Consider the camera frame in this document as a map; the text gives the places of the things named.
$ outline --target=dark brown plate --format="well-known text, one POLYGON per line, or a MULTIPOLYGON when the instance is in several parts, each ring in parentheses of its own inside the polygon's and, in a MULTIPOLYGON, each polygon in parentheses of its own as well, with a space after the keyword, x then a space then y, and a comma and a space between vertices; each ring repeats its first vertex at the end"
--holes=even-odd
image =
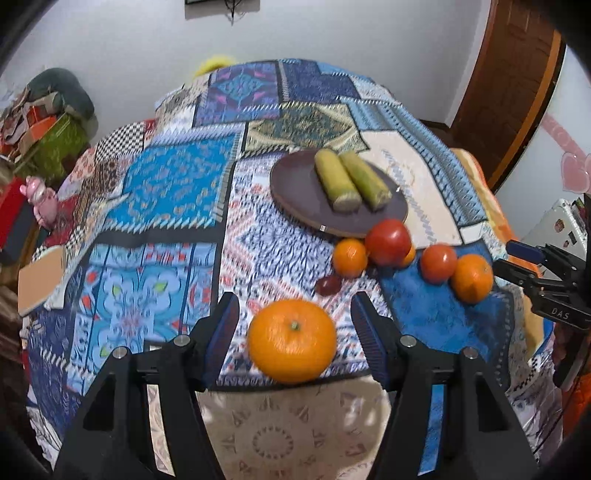
POLYGON ((306 225, 337 236, 364 238, 376 223, 386 218, 406 220, 408 204, 401 189, 380 169, 372 166, 392 192, 392 199, 380 211, 363 203, 355 213, 336 213, 314 168, 318 150, 301 150, 280 159, 271 170, 271 194, 275 201, 306 225))

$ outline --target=table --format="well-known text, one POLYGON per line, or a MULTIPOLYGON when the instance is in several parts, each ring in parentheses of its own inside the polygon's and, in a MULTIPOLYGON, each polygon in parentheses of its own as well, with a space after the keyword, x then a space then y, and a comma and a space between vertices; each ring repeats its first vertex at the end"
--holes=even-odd
MULTIPOLYGON (((156 115, 83 155, 58 193, 58 227, 36 253, 61 244, 67 254, 51 310, 36 313, 28 340, 30 414, 51 461, 114 347, 138 352, 189 332, 228 290, 240 320, 215 391, 199 395, 228 478, 365 478, 390 405, 350 320, 358 290, 431 347, 476 347, 538 442, 559 397, 550 346, 528 364, 543 324, 518 288, 497 279, 485 302, 465 307, 448 286, 426 286, 414 264, 315 296, 336 239, 285 215, 269 192, 286 153, 353 149, 401 186, 418 249, 445 242, 459 255, 506 258, 511 230, 470 154, 446 148, 371 79, 310 60, 217 70, 165 96, 156 115), (245 335, 260 308, 285 297, 325 308, 339 346, 317 384, 282 390, 252 364, 245 335)), ((149 395, 157 464, 171 473, 157 387, 149 395)), ((436 459, 442 401, 435 389, 424 471, 436 459)))

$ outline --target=door frame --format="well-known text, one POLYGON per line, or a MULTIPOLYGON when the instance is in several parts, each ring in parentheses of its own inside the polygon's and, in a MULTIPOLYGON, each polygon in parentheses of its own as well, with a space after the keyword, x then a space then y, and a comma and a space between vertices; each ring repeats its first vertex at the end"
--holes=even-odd
MULTIPOLYGON (((482 75, 485 58, 491 43, 492 30, 496 19, 498 3, 499 0, 491 0, 491 8, 489 10, 488 20, 486 22, 486 29, 482 39, 480 52, 478 53, 478 58, 476 60, 476 64, 474 65, 472 77, 470 78, 470 82, 466 88, 466 93, 464 94, 460 108, 457 110, 456 117, 454 118, 450 128, 452 136, 456 135, 462 115, 466 112, 467 107, 470 104, 471 97, 474 95, 478 80, 482 75)), ((525 119, 513 142, 501 159, 501 162, 492 173, 490 178, 486 179, 489 188, 493 192, 496 192, 499 189, 507 175, 511 172, 513 167, 515 167, 519 157, 529 144, 531 137, 535 133, 535 130, 538 128, 538 125, 544 116, 545 110, 548 107, 548 103, 550 103, 552 94, 554 93, 554 87, 556 86, 556 81, 558 80, 560 69, 562 68, 565 50, 566 44, 564 43, 558 31, 554 30, 552 45, 550 47, 550 55, 548 56, 548 64, 546 65, 542 80, 540 82, 540 88, 535 94, 530 110, 525 116, 525 119)))

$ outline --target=heart sticker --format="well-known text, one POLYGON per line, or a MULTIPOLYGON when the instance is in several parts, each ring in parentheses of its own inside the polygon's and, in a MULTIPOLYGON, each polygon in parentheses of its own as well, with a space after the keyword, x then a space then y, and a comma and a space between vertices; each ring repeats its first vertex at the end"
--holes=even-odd
MULTIPOLYGON (((586 161, 591 167, 591 155, 587 156, 586 161)), ((586 170, 586 162, 579 159, 572 153, 566 152, 562 155, 560 170, 562 173, 562 188, 569 192, 585 193, 591 187, 589 173, 586 170)))

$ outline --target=red tomato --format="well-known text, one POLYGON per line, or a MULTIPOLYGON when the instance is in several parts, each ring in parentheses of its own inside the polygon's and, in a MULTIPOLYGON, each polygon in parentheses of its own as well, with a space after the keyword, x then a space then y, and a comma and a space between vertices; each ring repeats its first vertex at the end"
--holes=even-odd
POLYGON ((434 285, 441 284, 456 271, 456 251, 445 244, 435 244, 427 247, 420 260, 423 279, 434 285))
POLYGON ((381 267, 400 265, 412 245, 407 228, 396 219, 377 223, 365 237, 369 257, 381 267))

